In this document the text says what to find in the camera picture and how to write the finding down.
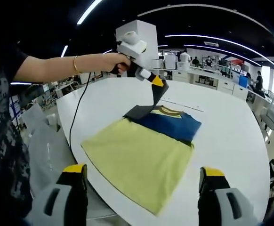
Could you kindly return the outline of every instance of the hand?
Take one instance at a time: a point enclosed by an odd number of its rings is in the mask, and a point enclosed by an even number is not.
[[[127,71],[131,65],[131,61],[123,54],[120,53],[106,53],[102,55],[102,71],[110,72],[115,65],[118,67],[120,74]]]

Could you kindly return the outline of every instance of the blue bin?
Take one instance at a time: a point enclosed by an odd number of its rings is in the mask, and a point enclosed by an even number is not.
[[[239,85],[247,88],[248,78],[246,76],[240,76]]]

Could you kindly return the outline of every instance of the gold bracelet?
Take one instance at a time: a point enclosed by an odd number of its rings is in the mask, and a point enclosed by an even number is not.
[[[74,68],[75,68],[76,72],[77,72],[78,74],[82,74],[82,72],[80,72],[80,71],[77,69],[77,67],[76,67],[76,58],[77,58],[77,57],[78,57],[78,56],[75,56],[75,57],[74,57],[73,65],[74,65]]]

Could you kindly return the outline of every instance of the white round table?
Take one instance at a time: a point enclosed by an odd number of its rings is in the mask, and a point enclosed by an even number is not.
[[[88,166],[88,180],[103,200],[132,226],[198,226],[200,168],[224,172],[263,220],[269,197],[270,172],[266,145],[246,102],[212,89],[168,81],[169,90],[158,105],[184,111],[202,122],[193,142],[195,150],[171,199],[158,216],[143,209],[114,188],[92,165],[81,142],[121,118],[135,105],[152,105],[151,84],[136,78],[108,78],[92,83],[82,98],[72,129],[72,150],[78,163]],[[57,100],[59,117],[69,142],[69,130],[81,88]]]

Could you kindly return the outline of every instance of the black ceiling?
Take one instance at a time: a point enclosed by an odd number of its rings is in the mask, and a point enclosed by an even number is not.
[[[158,44],[182,48],[184,44],[204,45],[203,38],[171,37],[168,34],[199,34],[238,42],[274,57],[274,36],[256,23],[225,10],[209,7],[169,8],[138,17],[167,5],[196,3],[237,10],[266,26],[274,34],[274,1],[188,1],[188,0],[103,0],[81,25],[76,25],[93,0],[25,1],[8,18],[16,21],[14,41],[27,54],[39,58],[102,53],[115,48],[115,29],[135,19],[157,27]],[[218,41],[219,48],[247,58],[258,55],[236,45]]]

